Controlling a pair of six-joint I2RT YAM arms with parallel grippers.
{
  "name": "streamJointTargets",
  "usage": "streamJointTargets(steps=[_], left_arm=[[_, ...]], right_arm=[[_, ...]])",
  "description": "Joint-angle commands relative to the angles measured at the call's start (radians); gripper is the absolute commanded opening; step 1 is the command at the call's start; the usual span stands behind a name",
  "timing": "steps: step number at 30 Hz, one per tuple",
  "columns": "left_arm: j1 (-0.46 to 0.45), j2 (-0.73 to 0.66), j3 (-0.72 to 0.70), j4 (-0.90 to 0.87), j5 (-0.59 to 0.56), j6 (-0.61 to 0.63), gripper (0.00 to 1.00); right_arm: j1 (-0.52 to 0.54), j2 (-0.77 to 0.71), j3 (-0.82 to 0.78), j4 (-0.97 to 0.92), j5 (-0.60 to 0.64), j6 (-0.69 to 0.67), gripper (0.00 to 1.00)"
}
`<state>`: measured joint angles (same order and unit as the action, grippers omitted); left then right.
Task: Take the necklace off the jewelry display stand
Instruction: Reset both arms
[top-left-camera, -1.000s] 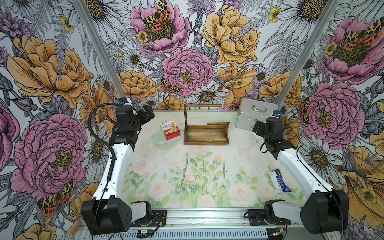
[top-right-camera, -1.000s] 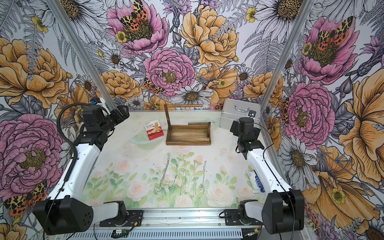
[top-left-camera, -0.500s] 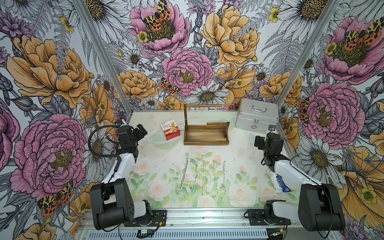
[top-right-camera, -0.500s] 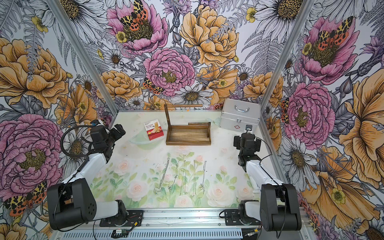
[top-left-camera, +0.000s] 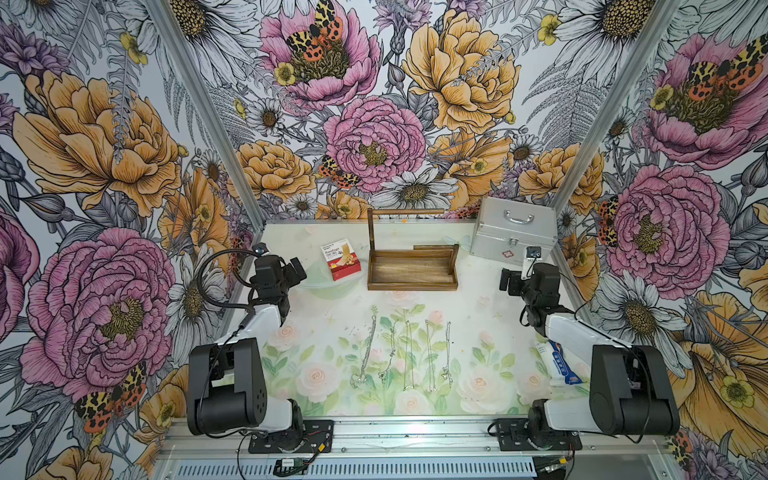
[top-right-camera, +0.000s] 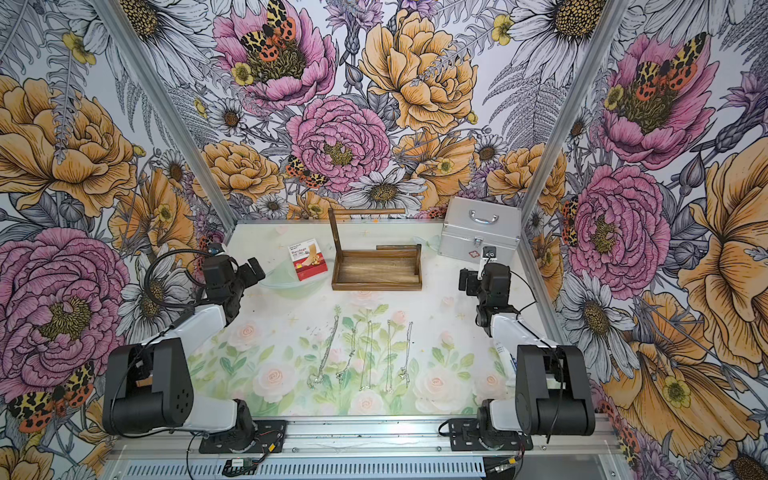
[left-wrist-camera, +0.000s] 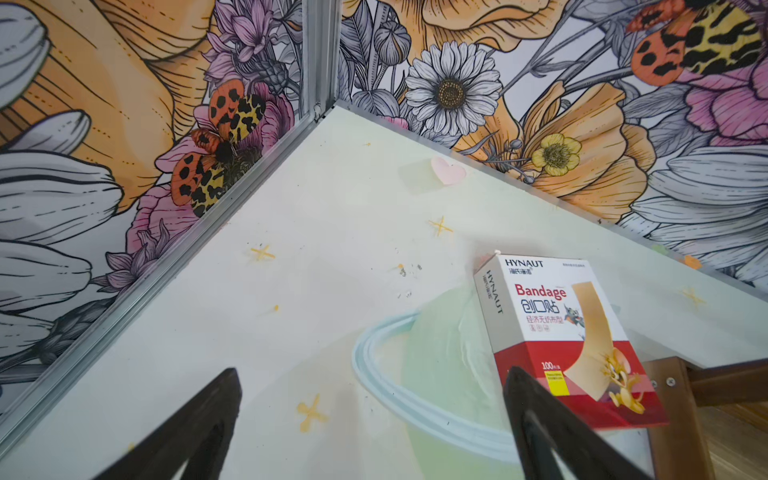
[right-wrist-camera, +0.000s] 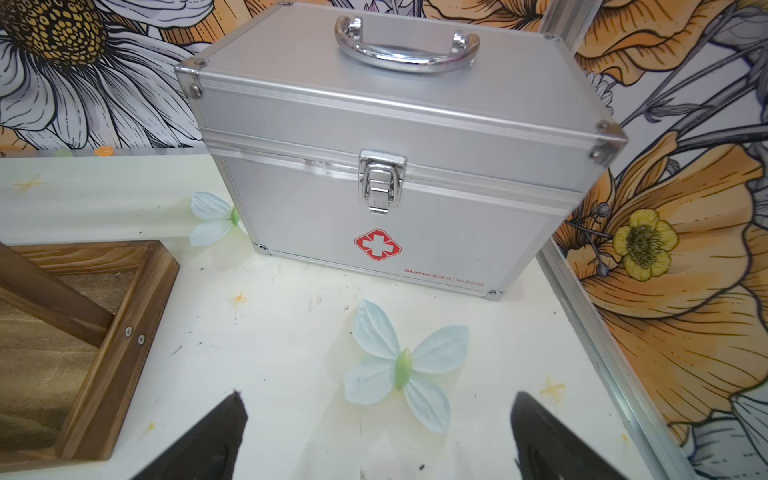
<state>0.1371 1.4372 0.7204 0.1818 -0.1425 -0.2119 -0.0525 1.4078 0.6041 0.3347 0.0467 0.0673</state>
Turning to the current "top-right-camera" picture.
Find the wooden jewelry display stand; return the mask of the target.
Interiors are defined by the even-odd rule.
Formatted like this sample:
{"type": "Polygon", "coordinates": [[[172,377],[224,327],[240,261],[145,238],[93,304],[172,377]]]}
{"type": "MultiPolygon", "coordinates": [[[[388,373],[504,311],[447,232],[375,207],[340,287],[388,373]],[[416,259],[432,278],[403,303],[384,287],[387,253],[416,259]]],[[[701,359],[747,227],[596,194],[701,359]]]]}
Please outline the wooden jewelry display stand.
{"type": "Polygon", "coordinates": [[[395,209],[330,209],[329,224],[335,247],[331,287],[334,291],[421,291],[423,286],[420,244],[377,245],[373,250],[344,249],[337,217],[399,215],[395,209]]]}

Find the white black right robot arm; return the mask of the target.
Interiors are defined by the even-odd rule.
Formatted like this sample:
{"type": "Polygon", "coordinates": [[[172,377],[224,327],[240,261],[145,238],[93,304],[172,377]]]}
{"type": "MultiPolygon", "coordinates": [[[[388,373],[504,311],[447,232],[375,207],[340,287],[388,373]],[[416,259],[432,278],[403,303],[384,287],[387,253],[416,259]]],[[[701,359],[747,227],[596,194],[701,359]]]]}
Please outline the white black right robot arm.
{"type": "Polygon", "coordinates": [[[451,419],[452,449],[524,452],[533,436],[590,436],[596,428],[595,407],[582,351],[537,332],[523,308],[511,304],[513,271],[486,261],[478,270],[462,269],[458,289],[477,300],[476,325],[497,348],[504,369],[512,370],[514,396],[487,398],[474,420],[451,419]]]}

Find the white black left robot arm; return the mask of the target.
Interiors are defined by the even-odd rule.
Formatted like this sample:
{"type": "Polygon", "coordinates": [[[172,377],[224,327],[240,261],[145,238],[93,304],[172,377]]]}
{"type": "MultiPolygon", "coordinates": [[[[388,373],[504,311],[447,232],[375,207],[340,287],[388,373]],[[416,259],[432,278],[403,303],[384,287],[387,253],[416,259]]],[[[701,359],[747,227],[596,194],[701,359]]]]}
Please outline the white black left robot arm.
{"type": "Polygon", "coordinates": [[[181,315],[159,333],[110,353],[102,415],[106,433],[126,439],[196,433],[203,453],[245,452],[255,446],[257,425],[246,402],[196,393],[187,360],[236,319],[245,290],[266,274],[255,258],[238,264],[220,248],[202,255],[205,282],[194,300],[162,300],[149,283],[144,285],[154,304],[181,315]]]}

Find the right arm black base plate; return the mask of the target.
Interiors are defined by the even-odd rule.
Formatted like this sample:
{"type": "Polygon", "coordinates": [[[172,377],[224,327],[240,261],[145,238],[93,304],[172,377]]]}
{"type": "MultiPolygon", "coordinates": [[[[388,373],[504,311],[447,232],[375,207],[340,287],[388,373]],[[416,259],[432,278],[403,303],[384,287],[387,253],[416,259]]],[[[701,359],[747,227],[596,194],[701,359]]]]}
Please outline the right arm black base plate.
{"type": "Polygon", "coordinates": [[[452,452],[522,452],[533,449],[532,440],[520,432],[499,431],[477,418],[452,418],[438,427],[452,452]]]}

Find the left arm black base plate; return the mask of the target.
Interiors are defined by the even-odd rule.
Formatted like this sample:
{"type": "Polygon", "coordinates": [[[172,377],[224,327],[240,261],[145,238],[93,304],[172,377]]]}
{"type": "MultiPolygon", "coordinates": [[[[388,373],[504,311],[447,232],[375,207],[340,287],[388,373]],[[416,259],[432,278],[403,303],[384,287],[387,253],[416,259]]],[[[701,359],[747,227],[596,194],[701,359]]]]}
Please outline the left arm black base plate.
{"type": "Polygon", "coordinates": [[[249,425],[208,435],[201,440],[200,454],[280,453],[286,437],[285,420],[254,420],[249,425]]]}

